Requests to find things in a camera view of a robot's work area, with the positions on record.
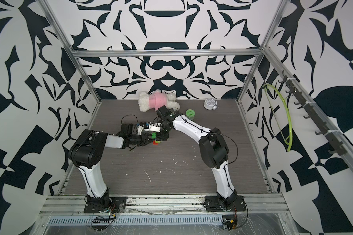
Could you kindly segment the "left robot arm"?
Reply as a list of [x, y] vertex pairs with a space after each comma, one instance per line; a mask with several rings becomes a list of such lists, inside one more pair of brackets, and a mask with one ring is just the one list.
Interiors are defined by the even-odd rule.
[[68, 158], [81, 172], [87, 187], [86, 204], [102, 211], [109, 208], [111, 200], [109, 189], [101, 172], [100, 162], [106, 148], [133, 149], [146, 146], [154, 139], [150, 133], [128, 134], [120, 132], [117, 135], [93, 130], [84, 130], [77, 138], [68, 153]]

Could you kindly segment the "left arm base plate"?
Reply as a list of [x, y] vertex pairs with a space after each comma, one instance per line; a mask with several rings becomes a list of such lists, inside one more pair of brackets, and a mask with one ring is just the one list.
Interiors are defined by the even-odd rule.
[[126, 207], [126, 197], [94, 198], [85, 197], [85, 214], [91, 213], [117, 213]]

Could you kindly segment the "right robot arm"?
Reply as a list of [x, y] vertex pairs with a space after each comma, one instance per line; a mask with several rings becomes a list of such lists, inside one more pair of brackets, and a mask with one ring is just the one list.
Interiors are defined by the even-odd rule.
[[229, 147], [221, 131], [217, 128], [205, 128], [178, 110], [168, 109], [166, 106], [160, 107], [156, 113], [161, 119], [162, 134], [173, 129], [199, 144], [201, 158], [213, 172], [219, 207], [224, 210], [231, 209], [237, 198], [237, 191], [228, 170]]

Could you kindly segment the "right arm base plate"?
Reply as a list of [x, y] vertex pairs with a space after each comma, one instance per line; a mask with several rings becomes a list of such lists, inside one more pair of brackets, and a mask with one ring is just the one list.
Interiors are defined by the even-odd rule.
[[205, 196], [203, 203], [207, 212], [244, 212], [247, 210], [243, 196], [235, 195], [228, 199], [221, 196]]

